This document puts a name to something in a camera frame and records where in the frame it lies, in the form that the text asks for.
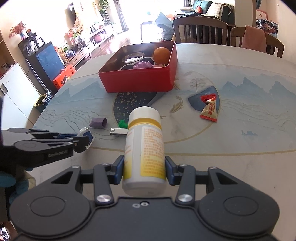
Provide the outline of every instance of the white cabinet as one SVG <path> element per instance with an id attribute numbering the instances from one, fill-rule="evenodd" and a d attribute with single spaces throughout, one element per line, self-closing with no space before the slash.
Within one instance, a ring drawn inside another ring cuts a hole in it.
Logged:
<path id="1" fill-rule="evenodd" d="M 34 107 L 40 94 L 18 63 L 0 79 L 0 96 L 4 96 L 1 129 L 32 127 L 40 112 Z"/>
<path id="2" fill-rule="evenodd" d="M 1 115 L 1 130 L 18 127 L 25 128 L 31 125 L 28 118 L 20 111 L 20 109 L 13 103 L 8 95 L 3 94 L 0 89 L 0 96 L 3 98 L 2 115 Z"/>

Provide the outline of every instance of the orange box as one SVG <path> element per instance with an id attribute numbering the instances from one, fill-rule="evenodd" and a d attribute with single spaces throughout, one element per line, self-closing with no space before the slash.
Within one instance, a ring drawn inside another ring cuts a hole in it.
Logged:
<path id="1" fill-rule="evenodd" d="M 75 73 L 76 70 L 74 69 L 73 65 L 69 64 L 52 82 L 59 90 L 67 82 L 67 80 Z"/>

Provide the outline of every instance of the purple cap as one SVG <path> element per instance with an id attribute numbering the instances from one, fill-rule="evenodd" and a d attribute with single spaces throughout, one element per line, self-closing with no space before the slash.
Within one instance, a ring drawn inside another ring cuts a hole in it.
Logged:
<path id="1" fill-rule="evenodd" d="M 105 128 L 107 125 L 107 119 L 106 118 L 93 118 L 91 120 L 91 123 L 89 124 L 89 127 L 92 128 Z"/>

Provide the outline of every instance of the wooden chair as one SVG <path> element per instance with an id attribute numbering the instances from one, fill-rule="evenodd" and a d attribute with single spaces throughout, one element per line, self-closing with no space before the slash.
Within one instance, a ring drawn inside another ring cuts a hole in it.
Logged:
<path id="1" fill-rule="evenodd" d="M 244 37 L 244 33 L 246 31 L 246 27 L 235 27 L 232 28 L 230 31 L 230 46 L 236 47 L 236 40 L 237 37 L 239 37 L 239 47 L 242 47 L 242 38 Z M 278 49 L 277 57 L 282 57 L 284 53 L 284 45 L 281 41 L 279 41 L 277 38 L 265 34 L 266 37 L 266 53 L 268 54 L 274 54 L 275 48 Z"/>
<path id="2" fill-rule="evenodd" d="M 179 26 L 184 26 L 184 38 L 186 43 L 209 43 L 209 44 L 218 44 L 218 29 L 222 29 L 222 45 L 227 43 L 227 31 L 228 24 L 215 18 L 210 17 L 198 17 L 198 16 L 185 16 L 176 18 L 173 20 L 173 26 L 175 31 L 176 43 L 182 43 L 180 37 L 180 28 Z M 187 27 L 189 25 L 188 32 L 190 33 L 190 39 L 188 40 L 187 36 Z M 196 39 L 193 38 L 195 33 L 193 26 L 196 26 Z M 206 33 L 206 26 L 208 26 L 208 39 Z"/>

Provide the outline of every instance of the table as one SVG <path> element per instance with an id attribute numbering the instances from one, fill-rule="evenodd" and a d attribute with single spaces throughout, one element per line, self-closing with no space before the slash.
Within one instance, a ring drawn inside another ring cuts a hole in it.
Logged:
<path id="1" fill-rule="evenodd" d="M 106 117 L 105 129 L 94 130 L 87 151 L 33 170 L 40 183 L 81 165 L 90 169 L 123 154 L 125 137 L 110 136 L 118 119 L 127 119 L 140 105 L 156 108 L 163 127 L 165 152 L 175 163 L 198 170 L 217 166 L 272 196 L 280 206 L 273 234 L 280 240 L 296 236 L 296 66 L 278 57 L 231 46 L 178 44 L 174 89 L 167 93 L 106 93 L 98 70 L 112 56 L 83 65 L 47 105 L 34 128 L 77 132 L 93 117 Z M 200 94 L 217 93 L 218 122 L 199 117 Z M 164 195 L 176 195 L 168 186 Z M 114 196 L 124 195 L 120 185 Z M 196 187 L 196 199 L 205 195 Z M 92 186 L 83 194 L 93 199 Z"/>

